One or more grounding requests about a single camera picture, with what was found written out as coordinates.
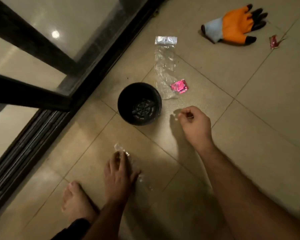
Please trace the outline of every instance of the clear plastic packaging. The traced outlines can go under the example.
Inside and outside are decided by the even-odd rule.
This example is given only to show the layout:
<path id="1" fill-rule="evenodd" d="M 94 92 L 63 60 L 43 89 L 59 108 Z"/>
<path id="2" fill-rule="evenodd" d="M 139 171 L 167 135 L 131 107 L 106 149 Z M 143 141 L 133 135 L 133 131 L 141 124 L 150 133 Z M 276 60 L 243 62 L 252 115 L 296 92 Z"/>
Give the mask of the clear plastic packaging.
<path id="1" fill-rule="evenodd" d="M 175 75 L 176 54 L 174 48 L 176 44 L 177 37 L 157 36 L 155 38 L 156 89 L 163 100 L 173 98 L 178 94 L 171 88 L 171 85 L 178 81 Z"/>
<path id="2" fill-rule="evenodd" d="M 126 154 L 127 157 L 128 157 L 128 160 L 129 160 L 129 162 L 130 162 L 131 169 L 132 169 L 133 172 L 139 171 L 139 170 L 140 170 L 140 168 L 139 168 L 138 165 L 136 164 L 136 160 L 133 159 L 133 158 L 131 157 L 131 155 L 130 155 L 125 149 L 123 149 L 123 147 L 122 147 L 120 144 L 118 144 L 118 143 L 115 144 L 115 145 L 114 145 L 114 149 L 115 149 L 116 151 L 123 151 L 123 152 L 125 152 L 125 154 Z M 143 173 L 142 171 L 141 171 L 141 173 L 139 174 L 139 176 L 138 176 L 138 178 L 137 178 L 137 181 L 140 182 L 141 184 L 143 184 L 148 190 L 150 190 L 150 191 L 153 190 L 153 188 L 152 188 L 152 186 L 151 186 L 151 183 L 150 183 L 148 177 L 147 177 L 146 175 L 144 175 L 144 173 Z"/>

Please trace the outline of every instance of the person's left hand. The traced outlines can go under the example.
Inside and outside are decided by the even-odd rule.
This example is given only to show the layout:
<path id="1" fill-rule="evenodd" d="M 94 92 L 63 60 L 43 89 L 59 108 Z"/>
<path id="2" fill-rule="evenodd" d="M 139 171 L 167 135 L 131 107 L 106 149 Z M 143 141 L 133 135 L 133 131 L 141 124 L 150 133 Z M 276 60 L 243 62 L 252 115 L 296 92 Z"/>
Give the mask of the person's left hand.
<path id="1" fill-rule="evenodd" d="M 107 203 L 125 205 L 138 172 L 129 173 L 125 152 L 115 152 L 104 168 L 105 197 Z"/>

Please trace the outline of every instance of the person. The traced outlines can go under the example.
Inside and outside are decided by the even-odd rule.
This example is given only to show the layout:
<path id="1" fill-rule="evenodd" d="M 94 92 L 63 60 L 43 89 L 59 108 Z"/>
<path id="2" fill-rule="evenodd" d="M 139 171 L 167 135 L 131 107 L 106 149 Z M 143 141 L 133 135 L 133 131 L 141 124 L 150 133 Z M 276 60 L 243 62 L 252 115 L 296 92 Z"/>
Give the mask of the person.
<path id="1" fill-rule="evenodd" d="M 197 107 L 181 110 L 186 139 L 200 155 L 227 226 L 220 239 L 300 240 L 300 221 L 263 194 L 213 143 L 210 119 Z M 78 182 L 65 189 L 62 210 L 73 222 L 53 240 L 118 239 L 121 217 L 139 172 L 128 173 L 128 160 L 116 152 L 105 169 L 106 204 L 98 214 Z"/>

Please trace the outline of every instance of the forearm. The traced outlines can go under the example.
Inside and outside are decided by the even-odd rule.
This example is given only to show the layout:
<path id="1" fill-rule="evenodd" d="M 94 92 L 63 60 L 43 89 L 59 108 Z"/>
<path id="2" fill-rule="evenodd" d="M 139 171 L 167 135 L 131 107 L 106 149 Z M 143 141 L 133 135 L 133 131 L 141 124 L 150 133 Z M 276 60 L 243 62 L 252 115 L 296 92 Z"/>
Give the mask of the forearm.
<path id="1" fill-rule="evenodd" d="M 82 240 L 117 240 L 125 204 L 109 202 Z"/>
<path id="2" fill-rule="evenodd" d="M 300 222 L 260 192 L 216 146 L 198 153 L 236 240 L 300 239 Z"/>

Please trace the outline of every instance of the hand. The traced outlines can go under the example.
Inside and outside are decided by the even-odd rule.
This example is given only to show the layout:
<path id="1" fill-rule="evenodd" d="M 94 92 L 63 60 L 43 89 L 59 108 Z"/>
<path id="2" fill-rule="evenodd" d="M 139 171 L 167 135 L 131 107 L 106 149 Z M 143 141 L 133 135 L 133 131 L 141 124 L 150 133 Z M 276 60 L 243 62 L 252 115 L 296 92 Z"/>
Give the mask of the hand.
<path id="1" fill-rule="evenodd" d="M 178 114 L 178 120 L 186 139 L 197 152 L 201 152 L 214 145 L 212 141 L 210 118 L 200 109 L 195 106 L 184 108 L 181 110 L 181 113 Z"/>
<path id="2" fill-rule="evenodd" d="M 129 173 L 129 162 L 125 152 L 115 152 L 104 168 L 105 197 L 107 203 L 125 205 L 133 183 L 140 172 Z"/>

